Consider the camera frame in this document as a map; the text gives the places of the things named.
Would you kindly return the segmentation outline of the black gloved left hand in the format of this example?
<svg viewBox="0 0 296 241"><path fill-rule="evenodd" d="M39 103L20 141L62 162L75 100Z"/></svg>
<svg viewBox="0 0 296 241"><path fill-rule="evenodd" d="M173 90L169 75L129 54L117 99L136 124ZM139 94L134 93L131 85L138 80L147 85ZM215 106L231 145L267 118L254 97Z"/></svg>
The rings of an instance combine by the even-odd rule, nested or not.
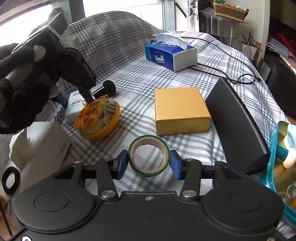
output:
<svg viewBox="0 0 296 241"><path fill-rule="evenodd" d="M30 126L48 100L56 100L59 77L56 57L41 45L1 46L1 133L15 134Z"/></svg>

